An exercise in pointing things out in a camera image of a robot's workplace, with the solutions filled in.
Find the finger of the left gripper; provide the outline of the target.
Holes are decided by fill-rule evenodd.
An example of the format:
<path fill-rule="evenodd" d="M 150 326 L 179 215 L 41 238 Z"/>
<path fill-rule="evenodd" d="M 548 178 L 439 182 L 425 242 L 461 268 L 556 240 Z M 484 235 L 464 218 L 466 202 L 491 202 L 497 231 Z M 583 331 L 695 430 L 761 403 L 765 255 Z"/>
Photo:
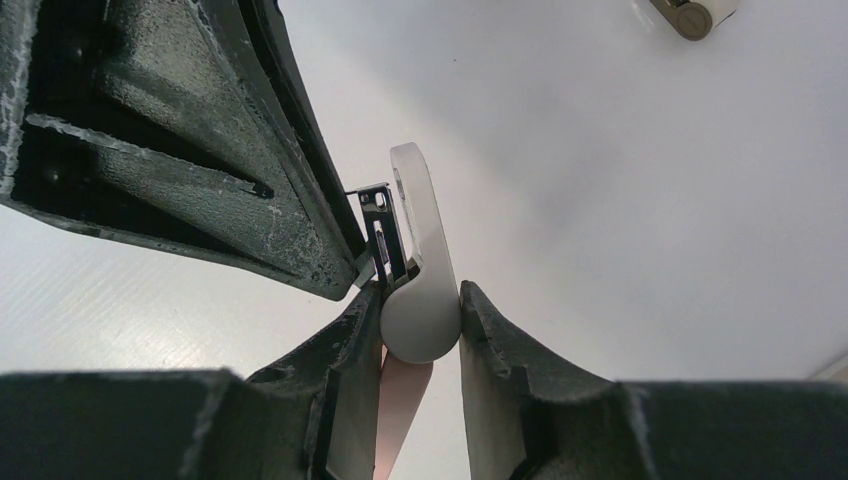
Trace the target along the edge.
<path fill-rule="evenodd" d="M 343 298 L 365 242 L 275 1 L 5 1 L 1 202 Z"/>

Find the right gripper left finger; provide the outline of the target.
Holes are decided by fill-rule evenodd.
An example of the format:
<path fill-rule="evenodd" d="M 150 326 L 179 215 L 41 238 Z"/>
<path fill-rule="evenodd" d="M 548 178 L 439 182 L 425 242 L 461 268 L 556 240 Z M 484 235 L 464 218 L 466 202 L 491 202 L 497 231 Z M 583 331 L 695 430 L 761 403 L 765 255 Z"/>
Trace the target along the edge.
<path fill-rule="evenodd" d="M 369 479 L 382 294 L 241 378 L 227 369 L 1 379 L 5 479 Z"/>

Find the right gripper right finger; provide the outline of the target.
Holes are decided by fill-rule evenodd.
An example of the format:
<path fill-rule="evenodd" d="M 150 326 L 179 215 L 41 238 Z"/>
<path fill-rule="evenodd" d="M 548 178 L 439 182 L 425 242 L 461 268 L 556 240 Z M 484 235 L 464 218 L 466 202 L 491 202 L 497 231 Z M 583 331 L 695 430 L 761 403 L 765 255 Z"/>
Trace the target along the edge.
<path fill-rule="evenodd" d="M 815 381 L 612 381 L 460 288 L 475 479 L 843 479 L 847 388 Z"/>

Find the small pink white stapler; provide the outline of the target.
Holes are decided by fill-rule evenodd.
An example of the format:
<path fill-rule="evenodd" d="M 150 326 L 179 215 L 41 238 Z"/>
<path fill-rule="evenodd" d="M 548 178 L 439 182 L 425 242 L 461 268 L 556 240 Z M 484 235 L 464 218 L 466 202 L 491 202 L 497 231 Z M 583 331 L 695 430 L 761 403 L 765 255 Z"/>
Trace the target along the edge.
<path fill-rule="evenodd" d="M 383 306 L 376 479 L 390 477 L 433 364 L 458 342 L 461 312 L 452 261 L 429 168 L 414 143 L 390 151 L 396 184 L 354 191 Z"/>

